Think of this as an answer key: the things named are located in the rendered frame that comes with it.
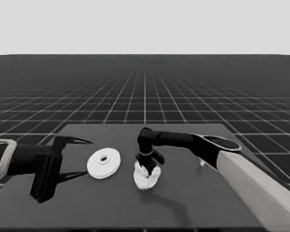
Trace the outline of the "large thick white disc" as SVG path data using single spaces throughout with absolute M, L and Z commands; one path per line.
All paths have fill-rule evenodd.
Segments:
M 113 175 L 121 164 L 120 153 L 114 148 L 102 148 L 87 160 L 86 168 L 95 179 L 105 179 Z

